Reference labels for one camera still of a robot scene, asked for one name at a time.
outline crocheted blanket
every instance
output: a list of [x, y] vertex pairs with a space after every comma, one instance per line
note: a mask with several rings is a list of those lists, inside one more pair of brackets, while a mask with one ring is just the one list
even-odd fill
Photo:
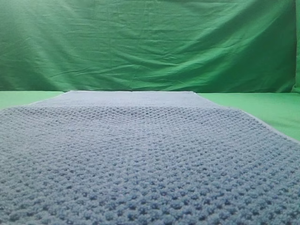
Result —
[[300, 144], [192, 92], [0, 111], [0, 224], [297, 225]]

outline green backdrop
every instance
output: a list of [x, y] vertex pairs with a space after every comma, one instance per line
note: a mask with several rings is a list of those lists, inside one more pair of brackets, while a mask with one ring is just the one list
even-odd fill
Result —
[[293, 91], [300, 93], [300, 0], [296, 0], [296, 16], [297, 16], [297, 69], [296, 84]]
[[0, 0], [0, 21], [0, 90], [295, 84], [295, 0]]

